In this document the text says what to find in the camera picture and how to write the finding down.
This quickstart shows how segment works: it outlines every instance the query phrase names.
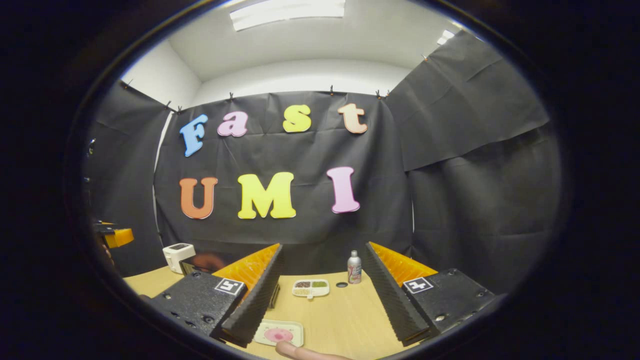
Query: black fabric curtain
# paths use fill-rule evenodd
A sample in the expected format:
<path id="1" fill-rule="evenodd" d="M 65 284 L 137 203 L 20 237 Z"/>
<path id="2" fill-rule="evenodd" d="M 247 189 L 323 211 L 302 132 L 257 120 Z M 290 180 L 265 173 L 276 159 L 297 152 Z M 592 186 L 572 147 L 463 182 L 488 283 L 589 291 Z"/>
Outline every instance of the black fabric curtain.
<path id="1" fill-rule="evenodd" d="M 133 231 L 132 242 L 110 250 L 122 276 L 166 265 L 154 218 L 152 184 L 169 112 L 120 82 L 106 94 L 90 128 L 88 141 L 95 139 L 95 145 L 84 173 L 90 178 L 92 216 Z"/>
<path id="2" fill-rule="evenodd" d="M 544 251 L 562 173 L 525 79 L 460 31 L 391 91 L 415 212 L 411 254 L 509 291 Z"/>
<path id="3" fill-rule="evenodd" d="M 349 132 L 338 108 L 354 103 L 364 110 L 360 122 L 368 130 Z M 310 108 L 311 127 L 301 133 L 283 128 L 290 105 Z M 232 111 L 248 115 L 247 133 L 217 133 Z M 200 115 L 202 148 L 186 157 L 180 129 Z M 327 170 L 352 167 L 355 212 L 332 212 L 334 192 Z M 291 172 L 294 218 L 267 215 L 240 219 L 242 187 L 238 177 L 256 174 L 267 188 L 277 172 Z M 198 180 L 193 204 L 203 205 L 203 177 L 216 177 L 214 209 L 207 218 L 189 218 L 180 208 L 179 181 Z M 408 179 L 403 170 L 397 128 L 383 99 L 362 94 L 289 92 L 212 102 L 174 116 L 166 132 L 155 178 L 158 221 L 166 244 L 192 243 L 198 252 L 214 252 L 232 261 L 273 243 L 284 245 L 285 274 L 346 271 L 353 249 L 374 241 L 409 254 L 412 238 Z"/>

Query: white ceiling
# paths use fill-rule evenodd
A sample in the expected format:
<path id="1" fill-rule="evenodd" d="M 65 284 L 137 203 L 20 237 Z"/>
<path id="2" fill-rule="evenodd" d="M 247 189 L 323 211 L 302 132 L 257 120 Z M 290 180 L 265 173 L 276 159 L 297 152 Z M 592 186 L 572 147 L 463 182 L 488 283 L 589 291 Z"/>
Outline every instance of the white ceiling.
<path id="1" fill-rule="evenodd" d="M 344 18 L 293 19 L 236 32 L 229 13 L 249 0 L 202 15 L 169 37 L 201 81 L 290 60 L 350 59 L 412 69 L 458 28 L 407 0 L 346 0 Z"/>

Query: pink letter i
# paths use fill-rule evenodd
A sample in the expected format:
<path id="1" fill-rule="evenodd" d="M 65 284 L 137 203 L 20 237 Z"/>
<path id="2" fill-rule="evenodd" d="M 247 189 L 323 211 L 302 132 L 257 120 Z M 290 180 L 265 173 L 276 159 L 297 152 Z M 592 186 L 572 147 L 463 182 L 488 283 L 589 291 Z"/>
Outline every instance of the pink letter i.
<path id="1" fill-rule="evenodd" d="M 333 181 L 333 192 L 335 194 L 335 204 L 331 210 L 336 213 L 349 213 L 360 209 L 360 203 L 353 200 L 353 190 L 351 189 L 351 167 L 335 167 L 329 169 L 326 174 Z"/>

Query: wooden table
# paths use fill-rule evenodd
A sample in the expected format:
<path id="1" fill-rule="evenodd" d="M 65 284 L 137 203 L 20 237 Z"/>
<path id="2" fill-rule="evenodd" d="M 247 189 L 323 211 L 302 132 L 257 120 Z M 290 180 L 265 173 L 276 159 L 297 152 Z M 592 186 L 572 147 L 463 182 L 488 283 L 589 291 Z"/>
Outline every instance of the wooden table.
<path id="1" fill-rule="evenodd" d="M 126 277 L 125 281 L 138 294 L 154 297 L 176 283 L 182 275 L 168 266 L 145 274 Z M 307 300 L 291 294 L 295 280 L 325 279 L 330 292 L 323 297 Z M 363 271 L 360 284 L 338 288 L 336 283 L 346 281 L 347 273 L 323 275 L 280 276 L 280 294 L 274 309 L 268 309 L 265 319 L 299 322 L 304 327 L 304 347 L 317 352 L 337 354 L 355 360 L 371 360 L 389 356 L 409 347 L 396 339 L 380 298 L 371 279 Z M 269 345 L 250 343 L 247 348 L 229 346 L 265 359 L 282 359 Z"/>

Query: foam letter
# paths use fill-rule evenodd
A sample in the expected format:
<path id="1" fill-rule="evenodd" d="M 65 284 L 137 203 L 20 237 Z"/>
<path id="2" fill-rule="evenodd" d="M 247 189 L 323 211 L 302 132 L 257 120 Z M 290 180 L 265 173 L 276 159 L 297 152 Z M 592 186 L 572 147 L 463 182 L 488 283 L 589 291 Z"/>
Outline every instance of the foam letter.
<path id="1" fill-rule="evenodd" d="M 284 131 L 288 133 L 300 133 L 311 127 L 311 109 L 307 105 L 291 105 L 284 111 L 285 121 L 282 122 Z"/>
<path id="2" fill-rule="evenodd" d="M 354 134 L 362 134 L 367 131 L 367 126 L 361 124 L 358 115 L 364 115 L 364 109 L 358 109 L 356 104 L 347 104 L 338 109 L 338 113 L 343 114 L 344 127 Z"/>
<path id="3" fill-rule="evenodd" d="M 238 213 L 238 217 L 255 218 L 252 202 L 263 218 L 267 216 L 272 202 L 271 217 L 292 218 L 296 216 L 296 210 L 291 206 L 292 180 L 292 173 L 279 172 L 271 178 L 271 182 L 267 190 L 265 190 L 260 183 L 260 179 L 254 174 L 238 177 L 238 183 L 242 184 L 242 209 Z"/>
<path id="4" fill-rule="evenodd" d="M 204 205 L 198 209 L 193 205 L 193 187 L 198 181 L 192 178 L 180 180 L 180 206 L 182 212 L 190 218 L 204 219 L 213 212 L 213 186 L 218 183 L 218 179 L 205 177 L 200 182 L 204 186 Z"/>
<path id="5" fill-rule="evenodd" d="M 209 120 L 207 115 L 202 114 L 180 129 L 180 134 L 184 137 L 184 145 L 187 147 L 184 152 L 185 156 L 191 156 L 202 147 L 202 142 L 198 141 L 198 138 L 202 139 L 204 136 L 204 126 L 202 124 L 206 123 L 207 120 Z"/>
<path id="6" fill-rule="evenodd" d="M 335 204 L 331 210 L 336 213 L 349 213 L 360 209 L 360 203 L 353 200 L 353 190 L 351 189 L 351 167 L 335 167 L 329 169 L 326 174 L 333 181 L 333 193 L 335 194 Z"/>
<path id="7" fill-rule="evenodd" d="M 246 134 L 246 119 L 248 118 L 249 116 L 243 111 L 226 114 L 223 118 L 224 122 L 218 126 L 218 134 L 221 136 L 243 136 Z"/>

